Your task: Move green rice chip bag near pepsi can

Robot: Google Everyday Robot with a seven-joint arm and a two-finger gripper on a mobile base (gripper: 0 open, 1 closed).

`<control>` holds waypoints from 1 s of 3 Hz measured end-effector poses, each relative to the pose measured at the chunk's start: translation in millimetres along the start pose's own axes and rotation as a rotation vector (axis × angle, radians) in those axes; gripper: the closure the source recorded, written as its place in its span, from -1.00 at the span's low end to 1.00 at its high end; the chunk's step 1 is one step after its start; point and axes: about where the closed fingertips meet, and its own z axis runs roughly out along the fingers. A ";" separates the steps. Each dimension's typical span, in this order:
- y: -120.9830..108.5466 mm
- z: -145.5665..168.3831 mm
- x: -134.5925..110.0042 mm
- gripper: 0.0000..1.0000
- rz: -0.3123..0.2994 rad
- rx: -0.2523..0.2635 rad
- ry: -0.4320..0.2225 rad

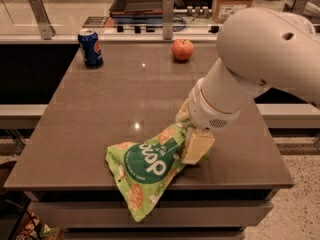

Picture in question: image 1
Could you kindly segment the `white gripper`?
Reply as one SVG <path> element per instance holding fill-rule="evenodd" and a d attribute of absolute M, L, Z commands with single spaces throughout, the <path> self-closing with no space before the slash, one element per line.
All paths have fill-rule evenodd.
<path fill-rule="evenodd" d="M 189 93 L 188 100 L 183 102 L 175 117 L 176 122 L 190 118 L 191 123 L 197 127 L 187 130 L 185 147 L 181 156 L 183 164 L 197 164 L 215 142 L 215 137 L 210 131 L 226 129 L 240 115 L 240 111 L 226 114 L 213 108 L 202 94 L 202 82 L 203 78 L 197 81 Z"/>

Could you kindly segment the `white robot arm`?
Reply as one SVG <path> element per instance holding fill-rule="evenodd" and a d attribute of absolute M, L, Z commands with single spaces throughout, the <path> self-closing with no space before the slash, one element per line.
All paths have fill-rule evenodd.
<path fill-rule="evenodd" d="M 218 60 L 197 81 L 176 115 L 186 119 L 181 155 L 196 164 L 251 98 L 270 88 L 291 93 L 314 107 L 320 105 L 320 41 L 305 17 L 266 8 L 243 9 L 220 27 Z"/>

